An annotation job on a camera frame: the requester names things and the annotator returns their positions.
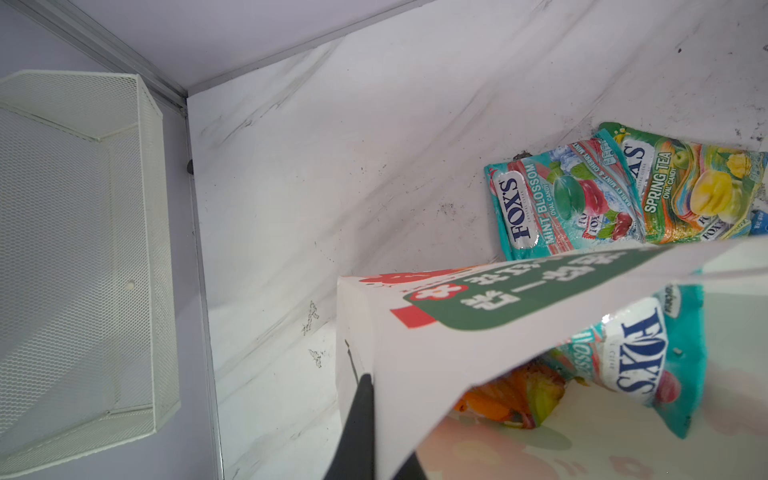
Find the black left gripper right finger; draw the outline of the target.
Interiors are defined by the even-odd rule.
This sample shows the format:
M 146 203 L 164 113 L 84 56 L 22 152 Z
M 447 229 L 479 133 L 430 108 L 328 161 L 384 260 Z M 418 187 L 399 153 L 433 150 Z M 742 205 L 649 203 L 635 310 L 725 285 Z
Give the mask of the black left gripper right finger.
M 415 452 L 404 462 L 394 480 L 427 480 L 427 475 Z

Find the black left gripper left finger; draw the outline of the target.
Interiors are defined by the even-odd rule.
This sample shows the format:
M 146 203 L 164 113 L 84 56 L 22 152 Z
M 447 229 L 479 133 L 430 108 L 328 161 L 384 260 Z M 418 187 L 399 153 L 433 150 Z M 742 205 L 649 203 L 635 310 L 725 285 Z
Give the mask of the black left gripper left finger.
M 375 478 L 374 386 L 370 374 L 357 385 L 351 409 L 325 480 Z

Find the orange Fox's fruits bag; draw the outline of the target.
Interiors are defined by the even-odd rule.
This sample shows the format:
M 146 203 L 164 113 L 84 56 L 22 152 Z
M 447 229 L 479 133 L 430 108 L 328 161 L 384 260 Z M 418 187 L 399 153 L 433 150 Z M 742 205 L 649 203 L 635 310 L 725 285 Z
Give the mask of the orange Fox's fruits bag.
M 532 360 L 467 390 L 454 405 L 471 414 L 517 429 L 538 428 L 559 405 L 570 378 L 541 360 Z

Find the white floral paper bag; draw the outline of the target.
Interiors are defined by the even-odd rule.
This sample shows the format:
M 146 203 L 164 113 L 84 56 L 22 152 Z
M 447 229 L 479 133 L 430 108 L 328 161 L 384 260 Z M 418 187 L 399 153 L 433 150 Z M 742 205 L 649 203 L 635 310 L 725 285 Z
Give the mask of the white floral paper bag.
M 706 380 L 686 438 L 654 409 L 580 380 L 535 429 L 453 410 L 470 388 L 668 284 L 704 293 Z M 767 475 L 765 238 L 343 277 L 337 321 L 344 425 L 360 378 L 374 386 L 374 479 L 393 479 L 413 452 L 427 479 Z

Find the teal Fox's large candy bag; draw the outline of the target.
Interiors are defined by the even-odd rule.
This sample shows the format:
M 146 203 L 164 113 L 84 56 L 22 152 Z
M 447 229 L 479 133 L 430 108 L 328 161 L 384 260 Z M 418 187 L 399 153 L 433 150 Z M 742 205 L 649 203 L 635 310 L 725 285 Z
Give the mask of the teal Fox's large candy bag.
M 668 284 L 604 316 L 540 359 L 568 380 L 601 386 L 654 409 L 684 439 L 706 380 L 703 289 Z

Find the teal Fox's mint blossom bag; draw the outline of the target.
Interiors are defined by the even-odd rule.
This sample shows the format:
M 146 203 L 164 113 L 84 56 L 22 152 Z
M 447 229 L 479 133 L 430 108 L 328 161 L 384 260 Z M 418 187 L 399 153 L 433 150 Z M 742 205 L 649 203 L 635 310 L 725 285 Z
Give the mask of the teal Fox's mint blossom bag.
M 639 244 L 646 229 L 636 182 L 608 131 L 484 168 L 509 261 Z

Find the green Fox's spring tea bag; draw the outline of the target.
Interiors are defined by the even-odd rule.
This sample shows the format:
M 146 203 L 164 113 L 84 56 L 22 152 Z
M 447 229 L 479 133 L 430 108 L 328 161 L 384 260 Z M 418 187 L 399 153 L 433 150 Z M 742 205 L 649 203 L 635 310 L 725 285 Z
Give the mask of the green Fox's spring tea bag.
M 645 240 L 653 244 L 748 234 L 767 154 L 679 140 L 604 122 L 635 179 Z

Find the blue m&m's packet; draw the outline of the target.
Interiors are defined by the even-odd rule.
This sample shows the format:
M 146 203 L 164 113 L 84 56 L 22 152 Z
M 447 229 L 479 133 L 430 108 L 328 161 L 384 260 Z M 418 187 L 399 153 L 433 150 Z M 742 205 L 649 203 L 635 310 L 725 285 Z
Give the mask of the blue m&m's packet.
M 768 234 L 768 205 L 767 198 L 761 196 L 756 198 L 751 209 L 751 236 L 762 236 Z

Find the white mesh wall basket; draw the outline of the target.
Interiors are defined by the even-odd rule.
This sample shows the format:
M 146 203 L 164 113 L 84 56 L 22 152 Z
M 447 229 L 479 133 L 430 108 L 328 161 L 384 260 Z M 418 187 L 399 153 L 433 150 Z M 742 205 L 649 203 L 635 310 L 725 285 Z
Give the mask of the white mesh wall basket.
M 163 115 L 133 74 L 1 81 L 1 475 L 179 410 Z

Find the aluminium cage frame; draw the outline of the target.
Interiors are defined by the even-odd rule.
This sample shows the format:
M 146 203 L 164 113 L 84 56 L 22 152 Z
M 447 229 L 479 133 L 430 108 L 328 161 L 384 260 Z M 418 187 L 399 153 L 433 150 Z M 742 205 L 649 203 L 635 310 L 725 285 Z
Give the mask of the aluminium cage frame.
M 189 96 L 420 7 L 418 1 L 8 1 L 178 109 Z

